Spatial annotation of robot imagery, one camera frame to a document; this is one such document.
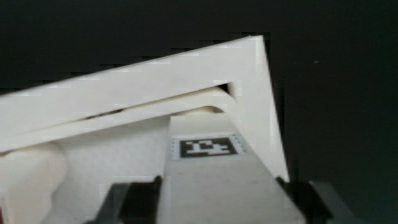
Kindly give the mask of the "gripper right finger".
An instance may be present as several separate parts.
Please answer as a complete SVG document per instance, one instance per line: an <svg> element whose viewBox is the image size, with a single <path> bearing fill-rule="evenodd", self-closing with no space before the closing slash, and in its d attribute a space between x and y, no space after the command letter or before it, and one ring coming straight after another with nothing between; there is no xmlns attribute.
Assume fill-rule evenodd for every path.
<svg viewBox="0 0 398 224"><path fill-rule="evenodd" d="M355 216L326 182L275 178L303 215L305 224L355 224Z"/></svg>

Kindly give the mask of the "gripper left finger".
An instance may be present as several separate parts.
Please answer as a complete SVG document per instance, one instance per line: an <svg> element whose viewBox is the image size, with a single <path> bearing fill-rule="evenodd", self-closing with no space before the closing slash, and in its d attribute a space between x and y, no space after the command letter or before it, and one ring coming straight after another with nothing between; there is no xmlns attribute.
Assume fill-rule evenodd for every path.
<svg viewBox="0 0 398 224"><path fill-rule="evenodd" d="M150 182L115 183L86 224L156 224L161 177Z"/></svg>

